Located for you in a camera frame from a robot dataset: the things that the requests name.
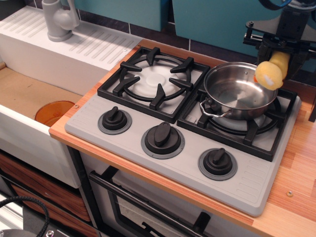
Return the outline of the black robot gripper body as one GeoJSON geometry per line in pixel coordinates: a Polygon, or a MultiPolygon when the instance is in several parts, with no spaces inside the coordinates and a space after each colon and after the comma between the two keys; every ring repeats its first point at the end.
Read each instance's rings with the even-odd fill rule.
{"type": "Polygon", "coordinates": [[[285,8],[281,15],[262,21],[248,21],[243,43],[259,48],[263,43],[272,49],[297,53],[316,52],[316,30],[308,25],[310,11],[285,8]]]}

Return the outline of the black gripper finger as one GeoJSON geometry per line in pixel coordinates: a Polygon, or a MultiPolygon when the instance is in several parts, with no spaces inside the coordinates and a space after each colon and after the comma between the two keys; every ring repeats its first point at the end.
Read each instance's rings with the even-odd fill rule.
{"type": "Polygon", "coordinates": [[[292,79],[309,59],[309,52],[306,50],[300,50],[298,52],[288,54],[290,55],[290,59],[285,80],[292,79]]]}
{"type": "Polygon", "coordinates": [[[267,45],[264,42],[261,42],[259,45],[258,49],[258,54],[257,54],[257,64],[259,65],[260,63],[264,61],[269,61],[272,53],[272,48],[267,45]]]}

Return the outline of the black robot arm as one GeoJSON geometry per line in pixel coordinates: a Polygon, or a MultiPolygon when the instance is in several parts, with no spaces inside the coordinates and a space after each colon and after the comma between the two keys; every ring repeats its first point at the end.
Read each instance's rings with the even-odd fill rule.
{"type": "Polygon", "coordinates": [[[274,50],[290,54],[286,79],[293,78],[303,64],[316,57],[316,30],[308,25],[316,19],[314,0],[282,0],[275,4],[261,0],[269,10],[280,10],[281,14],[265,21],[248,21],[243,43],[258,50],[257,64],[268,61],[274,50]]]}

